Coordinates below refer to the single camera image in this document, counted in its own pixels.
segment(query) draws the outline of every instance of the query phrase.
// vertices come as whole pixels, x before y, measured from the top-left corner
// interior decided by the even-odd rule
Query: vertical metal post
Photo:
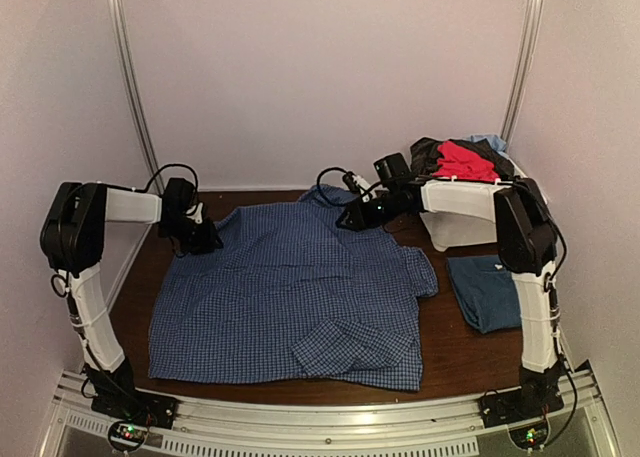
[[[133,122],[138,134],[138,140],[140,141],[140,147],[142,149],[142,155],[144,157],[147,170],[150,175],[155,175],[159,167],[158,159],[156,158],[153,143],[149,136],[149,128],[147,127],[142,101],[140,100],[138,83],[136,81],[136,74],[133,67],[133,59],[131,58],[131,49],[129,46],[129,37],[127,35],[127,25],[122,0],[108,1],[111,18],[113,20],[116,47],[120,58],[125,90],[129,101],[129,107],[131,108],[131,116],[133,117]],[[158,194],[162,194],[164,192],[164,181],[162,180],[161,175],[157,176],[154,185]]]
[[[522,40],[520,42],[520,53],[518,55],[516,73],[513,78],[511,96],[509,97],[507,112],[504,117],[501,131],[501,136],[505,142],[507,142],[507,145],[511,142],[513,137],[513,130],[516,125],[518,113],[520,112],[520,105],[522,104],[527,76],[529,75],[533,52],[538,39],[543,1],[544,0],[527,1],[527,10],[522,28]]]

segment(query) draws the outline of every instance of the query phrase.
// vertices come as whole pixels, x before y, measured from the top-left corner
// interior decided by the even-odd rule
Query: brown table surface
[[[209,215],[221,220],[244,205],[296,200],[299,191],[202,193]],[[440,292],[420,301],[420,338],[424,372],[419,392],[395,392],[335,380],[289,380],[250,385],[197,384],[150,379],[149,325],[153,305],[173,254],[171,244],[152,229],[120,291],[111,313],[113,327],[135,373],[138,388],[175,395],[235,402],[289,405],[349,405],[408,402],[484,392],[518,384],[522,352],[520,330],[488,335],[469,327],[458,307],[445,268],[446,256],[495,253],[492,245],[449,249],[431,245],[417,216],[403,216],[387,225],[401,245],[420,247],[429,257]]]

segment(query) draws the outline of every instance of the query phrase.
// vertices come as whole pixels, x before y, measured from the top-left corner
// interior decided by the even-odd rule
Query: red cloth
[[[447,141],[438,147],[444,157],[438,159],[440,168],[434,177],[453,177],[461,180],[494,182],[500,177],[493,171],[493,162],[483,159],[475,152]]]

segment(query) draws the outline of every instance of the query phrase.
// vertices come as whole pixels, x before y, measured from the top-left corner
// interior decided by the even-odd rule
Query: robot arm
[[[383,225],[405,212],[447,212],[477,217],[495,223],[498,254],[511,271],[518,292],[523,332],[521,389],[509,404],[504,393],[483,402],[485,425],[498,425],[522,416],[538,416],[542,408],[557,410],[556,396],[562,373],[559,361],[556,232],[546,203],[532,179],[516,182],[457,182],[417,180],[401,154],[374,164],[388,192],[368,201],[356,198],[338,219],[339,227],[363,230]]]
[[[100,283],[106,222],[159,224],[159,234],[178,241],[182,253],[202,254],[222,247],[196,189],[170,179],[162,197],[102,183],[63,183],[40,236],[55,274],[54,290],[65,298],[80,338],[85,370],[96,390],[92,408],[117,418],[171,427],[175,399],[135,389],[133,371],[118,343]]]

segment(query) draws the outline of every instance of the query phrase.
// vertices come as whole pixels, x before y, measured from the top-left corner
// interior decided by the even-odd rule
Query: folded garment
[[[521,326],[516,286],[497,255],[452,257],[447,268],[462,315],[471,327],[486,334]]]
[[[341,211],[315,189],[296,203],[238,208],[218,225],[223,249],[174,259],[153,313],[149,375],[418,390],[417,298],[437,292],[433,268],[382,229],[338,229]]]
[[[438,159],[440,168],[433,174],[434,177],[457,177],[461,180],[481,180],[483,182],[495,182],[500,178],[493,171],[493,163],[450,140],[440,145],[438,152],[443,157]]]
[[[478,154],[492,162],[494,172],[502,180],[511,180],[515,175],[513,163],[504,154],[506,143],[497,135],[471,135],[466,139],[450,140],[454,144]],[[438,147],[442,141],[423,137],[411,146],[411,170],[422,175],[433,175],[440,168],[438,159],[442,154]]]

